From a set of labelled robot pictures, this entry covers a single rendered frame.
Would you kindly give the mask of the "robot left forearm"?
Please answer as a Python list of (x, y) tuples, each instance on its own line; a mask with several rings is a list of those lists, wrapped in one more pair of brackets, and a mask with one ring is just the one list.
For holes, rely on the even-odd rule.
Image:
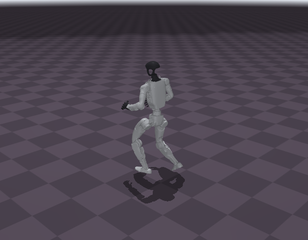
[(137, 111), (140, 103), (137, 102), (136, 104), (128, 104), (126, 108), (128, 108), (131, 111)]

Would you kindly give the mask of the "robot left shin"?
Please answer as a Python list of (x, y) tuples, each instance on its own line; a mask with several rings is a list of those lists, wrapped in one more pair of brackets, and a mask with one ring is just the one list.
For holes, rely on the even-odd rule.
[(137, 142), (131, 143), (132, 149), (137, 157), (137, 159), (140, 161), (143, 169), (147, 170), (148, 165), (146, 163), (145, 159), (145, 153), (143, 147), (139, 147), (139, 144)]

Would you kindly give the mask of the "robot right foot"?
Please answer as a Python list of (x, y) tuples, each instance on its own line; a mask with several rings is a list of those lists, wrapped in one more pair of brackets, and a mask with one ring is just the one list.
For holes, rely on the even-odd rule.
[(182, 163), (178, 163), (178, 162), (177, 162), (177, 164), (173, 166), (173, 168), (172, 168), (171, 171), (176, 170), (176, 169), (178, 169), (178, 168), (180, 168), (180, 167), (183, 167)]

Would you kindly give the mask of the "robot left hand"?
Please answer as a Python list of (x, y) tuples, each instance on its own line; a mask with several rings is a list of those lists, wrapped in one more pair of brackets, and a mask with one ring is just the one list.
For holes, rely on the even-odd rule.
[(123, 106), (122, 106), (122, 108), (121, 108), (122, 110), (123, 110), (123, 109), (127, 109), (127, 110), (129, 110), (128, 108), (126, 108), (126, 107), (127, 107), (127, 105), (129, 104), (128, 102), (129, 102), (129, 101), (124, 102), (124, 104), (123, 104)]

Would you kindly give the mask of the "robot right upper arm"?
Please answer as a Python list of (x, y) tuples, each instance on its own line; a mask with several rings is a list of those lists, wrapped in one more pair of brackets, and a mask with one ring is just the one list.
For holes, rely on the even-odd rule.
[(171, 100), (173, 98), (173, 92), (172, 92), (172, 88), (170, 86), (170, 81), (168, 78), (163, 78), (165, 80), (165, 84), (166, 84), (166, 92), (167, 92), (167, 95), (166, 95), (166, 98), (168, 100)]

